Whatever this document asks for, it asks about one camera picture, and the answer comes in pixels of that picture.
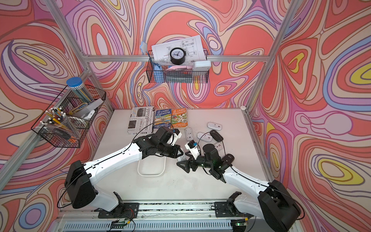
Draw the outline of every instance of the clock face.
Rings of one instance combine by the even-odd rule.
[[[182,57],[184,57],[184,52],[180,49],[174,49],[172,52],[171,52],[171,56],[174,58],[174,59],[180,59]]]

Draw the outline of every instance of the newspaper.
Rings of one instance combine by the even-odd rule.
[[[174,65],[170,61],[170,51],[173,48],[185,50],[185,62],[182,65],[192,65],[195,61],[205,61],[205,53],[202,48],[201,36],[174,40],[166,43],[152,45],[153,58],[159,65]]]
[[[131,116],[128,125],[129,134],[137,134],[144,127],[153,123],[154,107],[134,107],[131,111]],[[140,134],[151,134],[153,132],[152,126],[148,126]]]

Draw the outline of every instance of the blue jar lid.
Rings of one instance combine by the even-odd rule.
[[[75,76],[68,79],[66,83],[69,87],[76,87],[82,84],[82,79]]]

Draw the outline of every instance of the yellow pencil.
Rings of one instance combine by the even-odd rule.
[[[50,113],[48,113],[47,111],[45,111],[45,114],[49,115],[50,117],[53,117]]]
[[[71,131],[71,130],[69,130],[68,127],[66,127],[66,126],[63,125],[60,121],[58,121],[58,119],[53,118],[53,121],[55,121],[56,123],[58,123],[61,127],[63,127],[63,129],[68,130],[68,131]]]

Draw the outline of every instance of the white table surface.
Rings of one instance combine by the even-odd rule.
[[[127,133],[131,110],[115,110],[96,151],[94,160],[102,158],[128,145],[134,135]],[[198,142],[198,132],[208,132],[209,121],[219,123],[227,153],[234,155],[233,166],[239,170],[266,180],[253,141],[240,109],[187,110],[188,125],[193,129],[194,140]],[[184,129],[179,144],[186,151],[187,143]],[[201,141],[203,147],[207,142]],[[158,164],[157,170],[163,168],[163,158],[150,156],[141,160],[141,166],[151,167]],[[186,173],[176,165],[177,160],[166,158],[165,172],[158,177],[143,177],[137,172],[138,162],[131,163],[103,178],[98,186],[110,192],[117,192],[123,200],[193,200],[193,199],[227,199],[239,188],[225,184],[209,176],[202,168],[196,172]]]

